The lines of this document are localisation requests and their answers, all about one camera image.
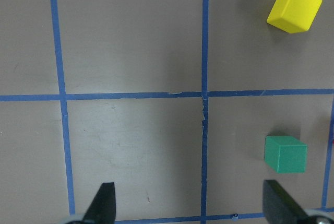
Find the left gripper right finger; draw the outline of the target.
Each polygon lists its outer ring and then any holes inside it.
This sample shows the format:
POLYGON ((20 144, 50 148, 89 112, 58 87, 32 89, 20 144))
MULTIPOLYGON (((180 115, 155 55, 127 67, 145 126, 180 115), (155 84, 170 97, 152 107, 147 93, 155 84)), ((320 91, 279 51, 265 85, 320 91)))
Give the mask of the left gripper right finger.
POLYGON ((303 209, 276 180, 264 180, 262 207, 270 224, 333 223, 324 211, 303 209))

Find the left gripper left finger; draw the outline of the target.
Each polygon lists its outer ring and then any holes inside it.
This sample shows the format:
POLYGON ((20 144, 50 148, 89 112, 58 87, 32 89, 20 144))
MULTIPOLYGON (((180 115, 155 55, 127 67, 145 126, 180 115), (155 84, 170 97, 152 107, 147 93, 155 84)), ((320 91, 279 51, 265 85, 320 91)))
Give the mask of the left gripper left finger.
POLYGON ((116 197, 113 182, 102 183, 83 216, 82 223, 115 223, 116 197))

